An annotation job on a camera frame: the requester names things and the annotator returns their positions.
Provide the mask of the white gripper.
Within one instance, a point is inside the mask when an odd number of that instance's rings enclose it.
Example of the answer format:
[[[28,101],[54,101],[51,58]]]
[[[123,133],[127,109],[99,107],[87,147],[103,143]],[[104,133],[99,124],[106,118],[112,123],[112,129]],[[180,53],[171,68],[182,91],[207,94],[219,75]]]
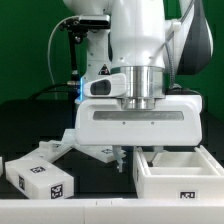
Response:
[[[119,99],[89,99],[78,108],[75,138],[80,145],[112,145],[123,172],[121,146],[153,146],[153,162],[163,146],[196,146],[202,139],[199,95],[167,95],[153,110],[125,110]]]

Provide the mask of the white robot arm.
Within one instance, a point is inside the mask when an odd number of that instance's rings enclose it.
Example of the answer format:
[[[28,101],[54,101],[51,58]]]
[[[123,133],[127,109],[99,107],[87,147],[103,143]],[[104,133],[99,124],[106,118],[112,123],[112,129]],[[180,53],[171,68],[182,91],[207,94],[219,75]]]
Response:
[[[166,19],[163,0],[63,0],[88,35],[88,69],[72,142],[96,156],[124,146],[196,146],[202,139],[199,94],[178,75],[200,72],[213,40],[202,0],[179,0]]]

